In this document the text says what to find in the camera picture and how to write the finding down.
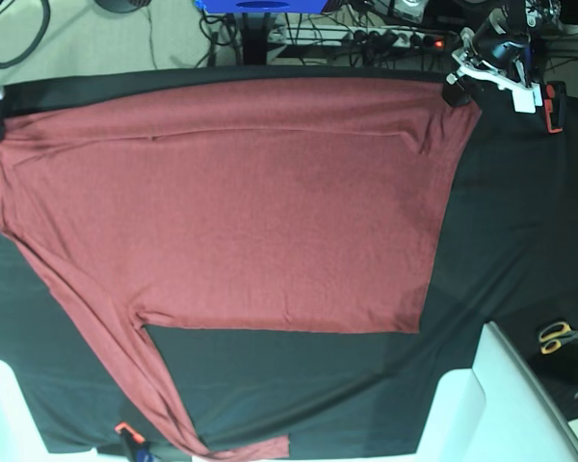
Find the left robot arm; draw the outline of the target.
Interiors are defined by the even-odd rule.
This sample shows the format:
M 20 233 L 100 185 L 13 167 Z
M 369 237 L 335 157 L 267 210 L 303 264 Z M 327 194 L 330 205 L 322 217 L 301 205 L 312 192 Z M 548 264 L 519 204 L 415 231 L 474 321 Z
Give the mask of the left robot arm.
M 451 53 L 454 69 L 446 76 L 442 97 L 451 107 L 469 103 L 482 82 L 512 96 L 516 112 L 533 114 L 543 105 L 540 85 L 531 76 L 531 34 L 556 23 L 559 1 L 501 1 L 483 24 L 460 32 Z

